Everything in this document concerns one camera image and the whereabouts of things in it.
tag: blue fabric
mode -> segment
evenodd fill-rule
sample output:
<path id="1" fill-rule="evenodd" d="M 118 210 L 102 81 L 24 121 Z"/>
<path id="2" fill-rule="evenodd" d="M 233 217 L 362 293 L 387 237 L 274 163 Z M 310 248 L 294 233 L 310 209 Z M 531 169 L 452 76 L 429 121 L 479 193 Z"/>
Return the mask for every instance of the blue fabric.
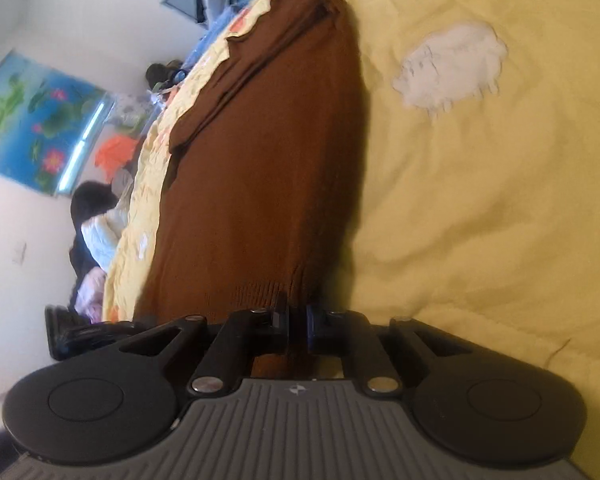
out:
<path id="1" fill-rule="evenodd" d="M 191 70 L 193 66 L 200 60 L 211 44 L 220 36 L 220 33 L 225 30 L 234 18 L 246 7 L 244 4 L 233 4 L 227 7 L 220 16 L 212 23 L 208 33 L 198 42 L 193 52 L 189 54 L 186 61 L 182 65 L 183 70 Z"/>

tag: logo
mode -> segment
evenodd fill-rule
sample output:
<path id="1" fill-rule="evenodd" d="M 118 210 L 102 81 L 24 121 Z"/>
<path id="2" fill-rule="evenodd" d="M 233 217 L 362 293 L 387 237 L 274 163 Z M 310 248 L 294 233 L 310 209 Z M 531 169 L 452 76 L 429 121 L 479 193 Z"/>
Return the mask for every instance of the logo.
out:
<path id="1" fill-rule="evenodd" d="M 296 397 L 299 397 L 302 394 L 307 393 L 309 390 L 302 386 L 302 384 L 294 384 L 291 388 L 289 388 L 289 391 Z"/>

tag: brown sweater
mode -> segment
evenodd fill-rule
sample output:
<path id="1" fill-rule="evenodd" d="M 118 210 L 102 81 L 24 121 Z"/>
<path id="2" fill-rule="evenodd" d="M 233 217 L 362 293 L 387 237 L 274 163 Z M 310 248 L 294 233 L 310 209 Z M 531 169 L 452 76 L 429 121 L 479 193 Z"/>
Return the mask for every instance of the brown sweater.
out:
<path id="1" fill-rule="evenodd" d="M 171 133 L 155 256 L 136 315 L 167 322 L 302 306 L 356 205 L 364 102 L 343 0 L 272 0 Z"/>

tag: orange cloth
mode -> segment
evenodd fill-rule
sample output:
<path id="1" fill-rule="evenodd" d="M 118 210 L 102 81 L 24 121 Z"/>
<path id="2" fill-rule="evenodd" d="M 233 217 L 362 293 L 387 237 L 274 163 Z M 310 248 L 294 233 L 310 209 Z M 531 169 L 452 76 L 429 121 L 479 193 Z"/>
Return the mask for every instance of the orange cloth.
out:
<path id="1" fill-rule="evenodd" d="M 103 143 L 96 153 L 95 165 L 105 172 L 108 183 L 111 183 L 116 171 L 133 158 L 137 145 L 137 139 L 124 135 L 116 135 Z"/>

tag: yellow blanket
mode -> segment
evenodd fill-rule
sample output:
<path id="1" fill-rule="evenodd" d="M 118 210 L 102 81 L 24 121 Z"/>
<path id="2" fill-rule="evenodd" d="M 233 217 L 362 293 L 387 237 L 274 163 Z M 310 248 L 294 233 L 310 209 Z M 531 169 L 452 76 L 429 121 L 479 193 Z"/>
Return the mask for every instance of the yellow blanket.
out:
<path id="1" fill-rule="evenodd" d="M 334 301 L 572 381 L 589 412 L 574 459 L 600 478 L 600 0 L 348 1 L 371 121 Z M 150 264 L 164 139 L 225 55 L 220 39 L 144 147 L 113 317 L 132 315 Z"/>

